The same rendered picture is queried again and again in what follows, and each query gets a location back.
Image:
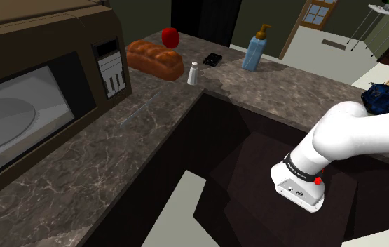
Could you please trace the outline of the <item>white salt shaker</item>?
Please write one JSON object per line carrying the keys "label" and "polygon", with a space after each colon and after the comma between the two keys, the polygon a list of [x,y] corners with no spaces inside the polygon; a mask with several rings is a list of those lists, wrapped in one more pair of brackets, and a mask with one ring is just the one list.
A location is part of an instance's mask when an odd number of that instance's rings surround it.
{"label": "white salt shaker", "polygon": [[191,67],[189,70],[189,76],[187,79],[187,84],[189,85],[196,85],[197,84],[197,78],[198,78],[198,63],[192,62]]}

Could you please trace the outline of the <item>small black box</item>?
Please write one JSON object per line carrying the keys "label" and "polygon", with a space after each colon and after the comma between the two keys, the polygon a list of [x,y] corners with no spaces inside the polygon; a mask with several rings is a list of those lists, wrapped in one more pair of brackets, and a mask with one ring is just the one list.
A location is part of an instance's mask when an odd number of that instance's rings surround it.
{"label": "small black box", "polygon": [[222,60],[222,56],[216,53],[210,53],[204,60],[203,63],[205,65],[216,67],[219,62]]}

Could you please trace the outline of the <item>brown bread loaf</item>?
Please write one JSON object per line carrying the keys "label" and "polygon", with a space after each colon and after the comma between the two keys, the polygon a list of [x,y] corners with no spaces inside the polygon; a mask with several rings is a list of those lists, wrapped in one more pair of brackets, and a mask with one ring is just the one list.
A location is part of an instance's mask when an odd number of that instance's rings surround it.
{"label": "brown bread loaf", "polygon": [[132,42],[126,55],[129,67],[165,81],[175,81],[184,73],[180,54],[150,41]]}

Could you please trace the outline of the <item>red apple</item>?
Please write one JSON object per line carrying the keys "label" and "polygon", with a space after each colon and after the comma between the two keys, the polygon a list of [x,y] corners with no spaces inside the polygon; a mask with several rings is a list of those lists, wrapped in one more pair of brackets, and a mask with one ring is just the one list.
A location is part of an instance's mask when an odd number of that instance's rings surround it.
{"label": "red apple", "polygon": [[174,27],[162,31],[161,40],[166,48],[176,48],[179,45],[179,32]]}

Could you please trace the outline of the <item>blue soap dispenser bottle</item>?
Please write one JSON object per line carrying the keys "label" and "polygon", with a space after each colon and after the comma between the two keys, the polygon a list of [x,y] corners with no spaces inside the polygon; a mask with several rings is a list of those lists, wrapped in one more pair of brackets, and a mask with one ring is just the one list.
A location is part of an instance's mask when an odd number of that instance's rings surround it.
{"label": "blue soap dispenser bottle", "polygon": [[254,72],[259,64],[261,56],[266,47],[266,30],[270,25],[263,24],[261,29],[251,38],[242,68]]}

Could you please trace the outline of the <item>dark robot stand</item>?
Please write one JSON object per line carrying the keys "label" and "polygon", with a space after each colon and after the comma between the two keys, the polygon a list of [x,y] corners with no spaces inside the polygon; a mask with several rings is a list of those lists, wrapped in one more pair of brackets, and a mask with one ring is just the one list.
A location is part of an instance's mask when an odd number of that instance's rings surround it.
{"label": "dark robot stand", "polygon": [[357,183],[325,171],[325,201],[309,213],[278,194],[271,167],[291,149],[252,133],[213,171],[194,218],[219,247],[341,247]]}

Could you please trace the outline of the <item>wooden door with window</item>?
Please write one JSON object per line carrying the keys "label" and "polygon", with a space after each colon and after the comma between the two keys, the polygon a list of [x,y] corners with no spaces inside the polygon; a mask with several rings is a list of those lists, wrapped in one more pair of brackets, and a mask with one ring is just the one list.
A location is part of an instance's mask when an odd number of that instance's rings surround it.
{"label": "wooden door with window", "polygon": [[337,2],[338,0],[306,0],[278,58],[280,60],[284,58],[300,26],[321,30],[335,9]]}

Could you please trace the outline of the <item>brown microwave oven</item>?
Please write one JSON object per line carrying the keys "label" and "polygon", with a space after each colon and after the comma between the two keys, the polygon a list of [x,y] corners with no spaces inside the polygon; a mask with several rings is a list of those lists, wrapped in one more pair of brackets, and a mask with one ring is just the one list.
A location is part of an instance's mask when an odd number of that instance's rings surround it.
{"label": "brown microwave oven", "polygon": [[109,0],[0,0],[0,191],[131,92]]}

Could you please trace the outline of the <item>blue backpack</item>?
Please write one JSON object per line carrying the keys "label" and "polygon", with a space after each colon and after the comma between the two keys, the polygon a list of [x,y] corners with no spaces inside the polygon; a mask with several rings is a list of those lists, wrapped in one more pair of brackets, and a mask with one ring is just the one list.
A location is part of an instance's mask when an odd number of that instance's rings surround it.
{"label": "blue backpack", "polygon": [[363,105],[373,115],[389,113],[389,85],[372,84],[361,94]]}

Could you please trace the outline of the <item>white side table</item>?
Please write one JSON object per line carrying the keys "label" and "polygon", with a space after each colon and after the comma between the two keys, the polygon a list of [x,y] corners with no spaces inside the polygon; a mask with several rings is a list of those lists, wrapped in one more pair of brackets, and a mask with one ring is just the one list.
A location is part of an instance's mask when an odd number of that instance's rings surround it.
{"label": "white side table", "polygon": [[366,50],[371,57],[380,58],[389,48],[389,11],[384,5],[381,0],[367,4],[346,42],[349,51]]}

